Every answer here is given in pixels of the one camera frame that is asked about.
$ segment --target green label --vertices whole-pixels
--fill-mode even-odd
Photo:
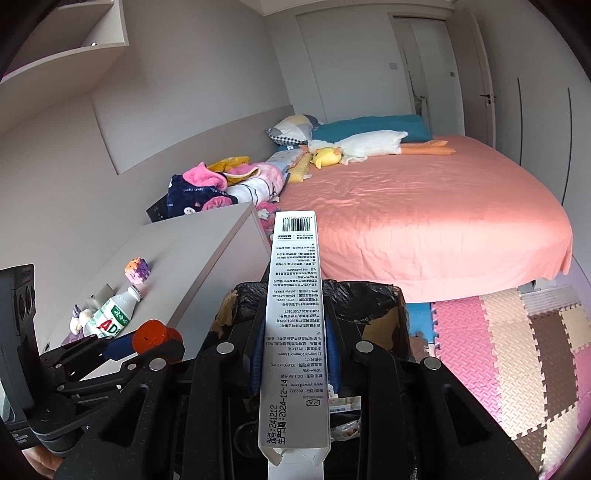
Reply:
[[[119,322],[121,326],[125,326],[129,323],[129,319],[125,316],[125,313],[121,311],[121,309],[117,305],[113,305],[111,309],[111,313],[113,314],[113,318]]]

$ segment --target yellow plush head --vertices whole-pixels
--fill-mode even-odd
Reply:
[[[316,168],[321,169],[322,167],[336,165],[338,162],[340,162],[342,157],[343,154],[338,148],[325,147],[316,150],[316,153],[312,158],[312,163],[316,166]]]

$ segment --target pile of clothes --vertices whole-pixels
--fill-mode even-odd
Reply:
[[[249,157],[231,157],[206,166],[201,162],[168,186],[168,217],[178,217],[213,208],[254,203],[268,237],[273,233],[275,213],[287,176],[287,168],[273,161],[250,163]]]

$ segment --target white desk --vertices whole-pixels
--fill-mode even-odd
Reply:
[[[198,353],[223,298],[239,283],[259,281],[271,249],[252,204],[238,204],[143,226],[92,278],[72,304],[86,299],[106,283],[117,292],[129,285],[124,268],[135,257],[151,267],[148,280],[138,285],[144,299],[123,333],[158,319],[183,335],[185,358]],[[61,344],[70,319],[58,319],[52,347]],[[92,376],[119,369],[108,361]]]

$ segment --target barcode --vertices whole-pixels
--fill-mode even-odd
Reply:
[[[283,219],[284,232],[309,232],[310,230],[310,217]]]

